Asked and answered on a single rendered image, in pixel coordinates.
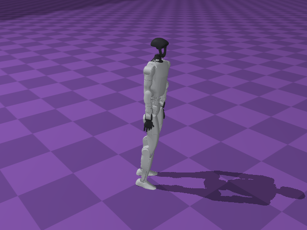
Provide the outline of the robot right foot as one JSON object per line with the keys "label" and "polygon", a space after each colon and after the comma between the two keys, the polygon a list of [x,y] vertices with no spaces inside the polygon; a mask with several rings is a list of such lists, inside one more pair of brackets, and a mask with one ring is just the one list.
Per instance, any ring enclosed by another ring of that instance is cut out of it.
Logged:
{"label": "robot right foot", "polygon": [[156,189],[156,186],[151,184],[149,181],[147,181],[146,183],[144,183],[144,182],[142,183],[141,182],[141,178],[137,179],[136,185],[141,186],[141,187],[143,187],[145,189],[150,189],[150,190],[155,190]]}

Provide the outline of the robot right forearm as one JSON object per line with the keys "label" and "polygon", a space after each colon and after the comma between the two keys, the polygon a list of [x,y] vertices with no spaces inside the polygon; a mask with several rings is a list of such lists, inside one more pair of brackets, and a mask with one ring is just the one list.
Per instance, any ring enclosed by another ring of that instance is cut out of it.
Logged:
{"label": "robot right forearm", "polygon": [[144,103],[145,103],[145,112],[146,112],[146,119],[150,119],[151,120],[151,114],[153,112],[153,105],[152,105],[153,100],[151,99],[151,92],[150,91],[146,91],[144,93]]}

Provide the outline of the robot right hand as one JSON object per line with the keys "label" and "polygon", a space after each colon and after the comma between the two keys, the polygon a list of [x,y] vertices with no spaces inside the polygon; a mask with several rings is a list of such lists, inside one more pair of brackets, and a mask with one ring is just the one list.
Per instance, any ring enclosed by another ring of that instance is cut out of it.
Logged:
{"label": "robot right hand", "polygon": [[145,118],[146,122],[144,123],[144,131],[145,131],[145,128],[146,128],[146,132],[147,132],[148,129],[149,130],[152,129],[152,126],[154,127],[152,120],[153,120],[153,115],[152,114],[151,114],[151,120]]}

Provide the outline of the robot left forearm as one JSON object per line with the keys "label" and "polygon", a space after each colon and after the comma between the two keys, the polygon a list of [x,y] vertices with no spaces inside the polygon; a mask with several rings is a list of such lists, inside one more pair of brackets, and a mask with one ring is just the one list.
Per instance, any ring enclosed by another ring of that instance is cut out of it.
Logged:
{"label": "robot left forearm", "polygon": [[165,90],[164,95],[160,96],[160,97],[161,97],[161,99],[160,99],[160,104],[161,104],[161,106],[164,105],[164,102],[165,102],[165,100],[166,100],[166,93],[167,93],[167,89]]}

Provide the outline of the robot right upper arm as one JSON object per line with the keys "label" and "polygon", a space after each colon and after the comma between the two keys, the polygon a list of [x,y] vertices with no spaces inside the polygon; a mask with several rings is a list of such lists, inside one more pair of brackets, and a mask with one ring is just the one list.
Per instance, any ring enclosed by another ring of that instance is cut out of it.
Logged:
{"label": "robot right upper arm", "polygon": [[146,91],[151,92],[151,97],[154,96],[154,91],[150,89],[153,82],[153,75],[155,74],[155,65],[149,64],[143,69],[144,74],[144,93]]}

